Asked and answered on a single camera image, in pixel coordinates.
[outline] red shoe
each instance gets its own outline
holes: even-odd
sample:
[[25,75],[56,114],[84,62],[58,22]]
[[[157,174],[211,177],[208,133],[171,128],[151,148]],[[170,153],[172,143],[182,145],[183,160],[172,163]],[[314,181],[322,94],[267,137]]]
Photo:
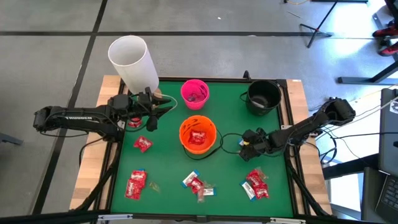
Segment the red shoe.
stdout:
[[385,37],[385,36],[394,36],[394,35],[398,35],[398,29],[395,26],[381,30],[376,30],[372,34],[373,37]]
[[387,56],[391,56],[397,52],[398,52],[398,42],[384,50],[379,51],[379,55],[387,57]]

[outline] green mat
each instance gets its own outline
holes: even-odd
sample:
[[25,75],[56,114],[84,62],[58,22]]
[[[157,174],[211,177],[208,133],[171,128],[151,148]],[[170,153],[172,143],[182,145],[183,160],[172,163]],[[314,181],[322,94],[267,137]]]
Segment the green mat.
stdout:
[[[266,156],[244,162],[238,155],[222,150],[202,161],[194,161],[185,155],[178,138],[178,130],[189,116],[201,114],[210,118],[222,134],[243,133],[247,129],[264,128],[266,132],[279,129],[277,110],[263,117],[250,114],[239,95],[246,91],[245,83],[207,83],[210,98],[200,111],[189,110],[180,96],[183,82],[161,82],[163,94],[173,96],[178,106],[159,119],[158,130],[150,133],[143,129],[126,133],[121,152],[111,211],[114,213],[153,213],[179,215],[231,215],[248,217],[293,217],[285,161],[282,156]],[[145,153],[134,148],[134,141],[143,135],[154,145]],[[239,136],[227,136],[224,148],[238,151]],[[220,135],[213,148],[219,146]],[[269,176],[270,198],[251,202],[240,182],[256,167]],[[135,201],[124,196],[127,180],[133,170],[145,169],[147,187],[141,199]],[[205,197],[198,203],[190,188],[183,188],[181,181],[194,169],[200,179],[216,185],[217,196]],[[149,182],[160,187],[160,193],[152,190]]]

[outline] white cup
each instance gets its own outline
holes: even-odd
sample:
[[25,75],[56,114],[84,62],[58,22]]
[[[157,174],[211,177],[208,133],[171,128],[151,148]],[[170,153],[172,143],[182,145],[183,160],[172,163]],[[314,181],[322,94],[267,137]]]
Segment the white cup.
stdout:
[[129,35],[115,40],[108,50],[108,58],[131,93],[155,92],[159,78],[145,41]]

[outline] orange bowl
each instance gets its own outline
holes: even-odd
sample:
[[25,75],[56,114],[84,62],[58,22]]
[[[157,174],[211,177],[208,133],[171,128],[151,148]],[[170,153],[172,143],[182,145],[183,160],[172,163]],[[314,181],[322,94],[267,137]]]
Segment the orange bowl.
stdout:
[[[206,133],[205,142],[201,145],[189,143],[191,130]],[[205,116],[194,115],[187,118],[180,126],[180,141],[188,152],[204,154],[214,145],[217,139],[217,130],[214,123]]]

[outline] gray floor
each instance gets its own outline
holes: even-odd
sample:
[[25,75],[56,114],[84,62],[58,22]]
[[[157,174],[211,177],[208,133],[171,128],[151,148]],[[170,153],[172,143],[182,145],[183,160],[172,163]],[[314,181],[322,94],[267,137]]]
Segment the gray floor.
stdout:
[[[0,31],[91,31],[100,0],[0,0]],[[393,62],[376,53],[369,38],[376,25],[391,19],[382,1],[339,3],[325,22],[333,38],[308,37],[149,37],[146,40],[160,76],[252,77],[303,80],[310,108],[329,96],[355,99],[381,86],[339,85],[336,77],[370,77]],[[299,32],[317,26],[331,3],[294,6],[282,1],[108,1],[100,31],[266,31]],[[118,37],[97,37],[76,106],[94,106],[103,75],[116,71],[107,58]],[[65,106],[89,37],[0,37],[0,132],[23,139],[17,147],[0,144],[0,216],[29,213],[53,139],[32,128],[33,112]],[[67,139],[44,212],[67,211],[84,138]]]

